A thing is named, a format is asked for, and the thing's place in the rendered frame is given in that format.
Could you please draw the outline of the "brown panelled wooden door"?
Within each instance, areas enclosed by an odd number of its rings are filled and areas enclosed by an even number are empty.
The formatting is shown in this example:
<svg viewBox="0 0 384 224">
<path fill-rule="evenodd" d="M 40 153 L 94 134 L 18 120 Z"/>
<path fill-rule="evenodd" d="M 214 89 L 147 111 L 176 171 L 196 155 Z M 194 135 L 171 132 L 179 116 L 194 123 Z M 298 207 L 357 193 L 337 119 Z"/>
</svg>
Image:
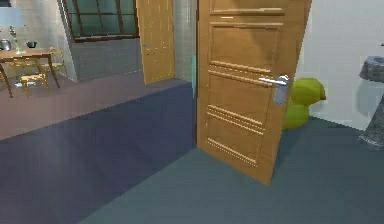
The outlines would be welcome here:
<svg viewBox="0 0 384 224">
<path fill-rule="evenodd" d="M 269 184 L 313 0 L 198 0 L 197 146 Z M 285 102 L 260 78 L 288 75 Z"/>
</svg>

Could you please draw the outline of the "plain light wooden door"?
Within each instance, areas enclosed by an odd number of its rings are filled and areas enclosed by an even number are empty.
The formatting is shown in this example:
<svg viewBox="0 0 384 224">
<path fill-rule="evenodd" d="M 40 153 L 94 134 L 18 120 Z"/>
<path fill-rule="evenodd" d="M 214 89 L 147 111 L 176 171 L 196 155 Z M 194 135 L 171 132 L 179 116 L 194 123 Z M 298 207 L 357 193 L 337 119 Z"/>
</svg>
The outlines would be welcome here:
<svg viewBox="0 0 384 224">
<path fill-rule="evenodd" d="M 172 0 L 136 0 L 146 85 L 175 77 Z"/>
</svg>

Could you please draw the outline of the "green rubber duck toy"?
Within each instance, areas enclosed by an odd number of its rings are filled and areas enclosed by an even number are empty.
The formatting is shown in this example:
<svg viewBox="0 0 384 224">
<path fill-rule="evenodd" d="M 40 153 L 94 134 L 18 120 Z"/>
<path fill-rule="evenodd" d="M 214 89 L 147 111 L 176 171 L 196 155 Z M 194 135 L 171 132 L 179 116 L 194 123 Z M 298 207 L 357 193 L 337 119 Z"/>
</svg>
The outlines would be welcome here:
<svg viewBox="0 0 384 224">
<path fill-rule="evenodd" d="M 303 126 L 309 119 L 309 107 L 325 99 L 325 88 L 318 79 L 296 79 L 290 92 L 283 128 Z"/>
</svg>

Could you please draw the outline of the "dark framed window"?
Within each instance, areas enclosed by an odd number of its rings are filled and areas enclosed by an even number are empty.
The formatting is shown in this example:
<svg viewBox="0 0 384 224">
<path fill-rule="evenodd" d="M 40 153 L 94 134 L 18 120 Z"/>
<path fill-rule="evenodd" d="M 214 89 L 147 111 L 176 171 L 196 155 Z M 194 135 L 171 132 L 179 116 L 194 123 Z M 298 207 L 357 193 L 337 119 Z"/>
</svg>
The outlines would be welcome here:
<svg viewBox="0 0 384 224">
<path fill-rule="evenodd" d="M 76 43 L 139 37 L 135 0 L 62 0 Z"/>
</svg>

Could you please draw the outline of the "yellow wooden chair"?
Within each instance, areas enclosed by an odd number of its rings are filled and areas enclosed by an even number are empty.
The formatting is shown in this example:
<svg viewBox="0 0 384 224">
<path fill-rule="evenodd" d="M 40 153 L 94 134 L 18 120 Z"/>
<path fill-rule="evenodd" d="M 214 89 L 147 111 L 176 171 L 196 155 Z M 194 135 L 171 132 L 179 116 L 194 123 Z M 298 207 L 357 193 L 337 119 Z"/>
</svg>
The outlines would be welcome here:
<svg viewBox="0 0 384 224">
<path fill-rule="evenodd" d="M 29 97 L 28 84 L 30 82 L 43 84 L 46 88 L 46 91 L 47 92 L 50 91 L 46 73 L 44 72 L 39 60 L 34 59 L 34 64 L 36 65 L 36 67 L 38 69 L 38 73 L 23 75 L 19 78 L 19 81 L 22 85 L 22 88 L 23 88 L 23 91 L 24 91 L 24 94 L 26 95 L 26 97 Z"/>
<path fill-rule="evenodd" d="M 67 69 L 65 67 L 65 60 L 62 49 L 60 47 L 56 48 L 51 46 L 49 48 L 49 52 L 51 54 L 53 68 L 50 68 L 49 63 L 43 63 L 42 69 L 45 72 L 54 71 L 56 75 L 58 75 L 60 72 L 63 72 L 66 77 L 69 77 Z"/>
</svg>

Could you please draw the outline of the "brown wooden dining table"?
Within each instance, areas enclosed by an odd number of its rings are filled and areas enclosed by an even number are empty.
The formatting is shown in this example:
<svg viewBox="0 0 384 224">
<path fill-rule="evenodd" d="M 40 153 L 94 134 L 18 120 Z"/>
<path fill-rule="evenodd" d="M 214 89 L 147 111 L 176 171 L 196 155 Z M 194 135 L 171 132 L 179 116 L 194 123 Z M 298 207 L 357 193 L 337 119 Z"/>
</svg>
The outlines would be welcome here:
<svg viewBox="0 0 384 224">
<path fill-rule="evenodd" d="M 34 59 L 39 60 L 41 58 L 46 58 L 48 60 L 50 68 L 53 68 L 52 58 L 51 58 L 51 54 L 50 54 L 49 50 L 34 48 L 34 49 L 27 49 L 24 51 L 25 51 L 24 54 L 16 54 L 16 50 L 0 51 L 0 78 L 4 82 L 6 89 L 8 90 L 10 98 L 13 97 L 13 93 L 12 93 L 11 85 L 8 81 L 8 77 L 6 75 L 6 72 L 4 71 L 4 68 L 2 66 L 3 63 L 15 62 L 15 61 L 24 60 L 24 59 L 30 59 L 30 60 L 34 61 Z M 60 87 L 55 72 L 51 71 L 51 74 L 53 76 L 53 79 L 54 79 L 57 87 Z"/>
</svg>

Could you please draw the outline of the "grey stone pedestal sink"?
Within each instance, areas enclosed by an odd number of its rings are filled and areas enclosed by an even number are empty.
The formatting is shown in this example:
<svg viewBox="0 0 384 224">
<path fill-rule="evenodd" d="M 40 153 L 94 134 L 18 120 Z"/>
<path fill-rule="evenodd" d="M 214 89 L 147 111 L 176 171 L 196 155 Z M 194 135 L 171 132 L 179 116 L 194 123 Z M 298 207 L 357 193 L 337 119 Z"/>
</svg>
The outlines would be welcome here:
<svg viewBox="0 0 384 224">
<path fill-rule="evenodd" d="M 384 84 L 384 57 L 368 56 L 360 71 L 363 80 Z M 371 120 L 359 138 L 376 150 L 384 149 L 384 88 L 375 96 L 377 106 Z"/>
</svg>

